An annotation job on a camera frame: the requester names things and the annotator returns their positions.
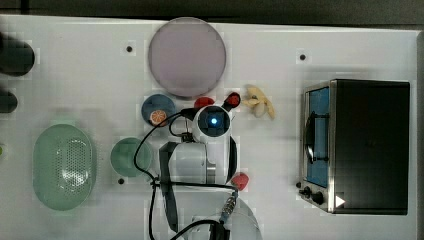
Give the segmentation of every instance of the black knob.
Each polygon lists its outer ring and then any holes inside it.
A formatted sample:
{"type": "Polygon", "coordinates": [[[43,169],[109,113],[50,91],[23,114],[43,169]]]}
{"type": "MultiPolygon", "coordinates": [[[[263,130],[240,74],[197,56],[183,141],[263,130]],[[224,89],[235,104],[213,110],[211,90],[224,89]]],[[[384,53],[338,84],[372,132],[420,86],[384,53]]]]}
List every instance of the black knob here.
{"type": "Polygon", "coordinates": [[[299,193],[305,196],[306,198],[310,198],[312,191],[309,187],[305,187],[303,190],[299,190],[299,193]]]}
{"type": "Polygon", "coordinates": [[[312,201],[316,202],[318,205],[321,205],[324,203],[324,196],[321,192],[316,192],[311,195],[312,201]]]}
{"type": "Polygon", "coordinates": [[[34,66],[34,50],[27,43],[0,33],[0,72],[23,76],[34,66]]]}
{"type": "Polygon", "coordinates": [[[18,99],[13,93],[0,89],[0,113],[11,113],[18,106],[18,99]]]}

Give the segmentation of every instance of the oven knob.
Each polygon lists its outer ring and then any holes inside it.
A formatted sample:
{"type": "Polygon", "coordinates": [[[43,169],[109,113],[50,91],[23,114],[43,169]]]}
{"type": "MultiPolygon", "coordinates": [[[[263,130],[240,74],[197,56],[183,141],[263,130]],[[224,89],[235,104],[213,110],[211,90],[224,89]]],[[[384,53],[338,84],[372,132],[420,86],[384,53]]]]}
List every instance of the oven knob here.
{"type": "Polygon", "coordinates": [[[318,205],[321,205],[324,203],[324,196],[321,192],[316,192],[311,195],[312,201],[316,202],[318,205]]]}
{"type": "Polygon", "coordinates": [[[309,187],[305,187],[303,190],[299,190],[299,193],[305,196],[306,198],[310,198],[312,191],[309,187]]]}

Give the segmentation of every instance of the red object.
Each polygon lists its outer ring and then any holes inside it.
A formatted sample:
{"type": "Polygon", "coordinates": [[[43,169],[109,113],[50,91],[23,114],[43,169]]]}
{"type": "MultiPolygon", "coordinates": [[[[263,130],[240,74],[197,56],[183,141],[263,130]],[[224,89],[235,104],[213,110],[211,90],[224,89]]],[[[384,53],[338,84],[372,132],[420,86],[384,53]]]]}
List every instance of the red object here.
{"type": "Polygon", "coordinates": [[[240,104],[240,95],[233,92],[225,99],[225,102],[231,105],[231,107],[236,108],[240,104]]]}
{"type": "Polygon", "coordinates": [[[235,186],[239,191],[242,191],[249,182],[249,177],[244,173],[236,173],[231,179],[231,184],[235,186]]]}
{"type": "Polygon", "coordinates": [[[198,98],[196,102],[194,102],[194,108],[202,108],[209,105],[213,105],[214,103],[215,101],[212,98],[201,97],[201,98],[198,98]]]}

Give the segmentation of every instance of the black cable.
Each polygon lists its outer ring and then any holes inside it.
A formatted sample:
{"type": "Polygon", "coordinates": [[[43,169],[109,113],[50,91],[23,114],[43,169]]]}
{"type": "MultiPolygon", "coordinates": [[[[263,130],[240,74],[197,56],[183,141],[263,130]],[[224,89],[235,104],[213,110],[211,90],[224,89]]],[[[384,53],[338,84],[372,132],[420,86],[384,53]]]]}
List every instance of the black cable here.
{"type": "Polygon", "coordinates": [[[171,240],[176,240],[177,238],[181,237],[181,235],[183,235],[185,232],[187,232],[191,228],[193,228],[195,226],[203,225],[203,224],[210,224],[210,225],[215,225],[216,226],[216,225],[219,224],[219,222],[217,222],[215,220],[211,220],[211,219],[204,219],[204,220],[200,220],[200,221],[194,222],[194,223],[188,225],[187,227],[185,227],[180,232],[178,232],[177,235],[175,235],[173,238],[171,238],[171,240]]]}
{"type": "Polygon", "coordinates": [[[186,120],[186,129],[187,129],[187,132],[188,132],[187,118],[185,118],[185,120],[186,120]]]}
{"type": "Polygon", "coordinates": [[[152,194],[152,201],[150,201],[150,212],[149,212],[149,236],[150,240],[155,240],[153,237],[153,230],[152,230],[152,218],[153,218],[153,206],[155,205],[155,196],[156,196],[156,185],[153,182],[152,183],[153,188],[153,194],[152,194]]]}
{"type": "Polygon", "coordinates": [[[179,115],[178,117],[172,119],[171,122],[169,123],[169,132],[171,133],[172,136],[175,136],[175,137],[181,137],[181,134],[175,134],[172,131],[172,124],[174,124],[175,120],[177,120],[177,118],[179,118],[179,117],[181,117],[181,115],[179,115]]]}
{"type": "Polygon", "coordinates": [[[150,179],[151,179],[152,181],[154,181],[154,180],[155,180],[155,177],[153,177],[153,175],[152,175],[151,173],[149,173],[148,171],[146,171],[146,170],[142,169],[141,167],[139,167],[139,166],[137,165],[137,154],[138,154],[138,152],[140,151],[140,148],[141,148],[141,146],[143,145],[143,143],[146,141],[147,137],[149,137],[149,136],[150,136],[150,134],[152,134],[152,132],[153,132],[154,130],[156,130],[156,128],[158,128],[158,127],[159,127],[162,123],[164,123],[164,122],[168,121],[169,119],[171,119],[171,118],[173,118],[173,117],[175,117],[175,116],[179,116],[179,115],[181,115],[181,113],[180,113],[180,112],[177,112],[177,113],[175,113],[175,114],[172,114],[171,116],[169,116],[169,117],[165,118],[162,122],[160,122],[159,124],[157,124],[154,128],[152,128],[152,130],[150,130],[150,132],[149,132],[149,133],[147,133],[147,135],[143,138],[143,140],[141,140],[140,145],[138,145],[137,150],[135,151],[134,159],[133,159],[135,168],[137,168],[137,169],[138,169],[138,170],[140,170],[141,172],[143,172],[143,173],[147,174],[147,175],[150,177],[150,179]]]}
{"type": "Polygon", "coordinates": [[[186,183],[186,182],[170,182],[172,185],[177,186],[189,186],[189,187],[213,187],[213,188],[224,188],[224,189],[231,189],[233,191],[238,192],[238,189],[233,186],[228,185],[220,185],[220,184],[202,184],[202,183],[186,183]]]}

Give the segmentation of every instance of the toaster oven window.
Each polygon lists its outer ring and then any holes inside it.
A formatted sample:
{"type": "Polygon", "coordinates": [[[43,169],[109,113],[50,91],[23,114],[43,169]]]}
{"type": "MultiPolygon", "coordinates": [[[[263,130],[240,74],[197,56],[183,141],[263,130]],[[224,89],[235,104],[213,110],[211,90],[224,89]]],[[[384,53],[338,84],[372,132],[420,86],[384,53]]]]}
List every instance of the toaster oven window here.
{"type": "Polygon", "coordinates": [[[328,185],[328,121],[330,90],[322,88],[309,92],[309,118],[314,121],[313,151],[307,159],[306,180],[327,188],[328,185]]]}

